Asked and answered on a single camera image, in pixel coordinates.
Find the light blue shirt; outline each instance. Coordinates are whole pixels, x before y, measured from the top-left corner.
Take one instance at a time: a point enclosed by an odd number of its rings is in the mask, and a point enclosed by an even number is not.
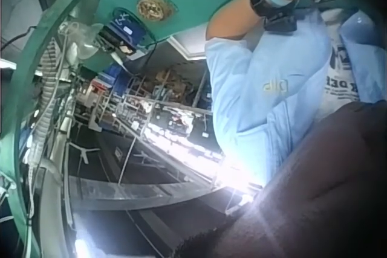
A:
[[[296,32],[264,33],[252,52],[244,40],[215,38],[206,44],[216,139],[260,185],[270,181],[311,128],[331,59],[331,39],[319,11],[299,10],[296,16]],[[385,99],[382,30],[360,11],[339,32],[360,101]]]

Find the person's arm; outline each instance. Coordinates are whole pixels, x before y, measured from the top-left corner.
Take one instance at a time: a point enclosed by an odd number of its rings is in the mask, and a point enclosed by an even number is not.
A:
[[[242,39],[259,20],[260,17],[251,8],[250,0],[233,0],[211,18],[206,39]]]

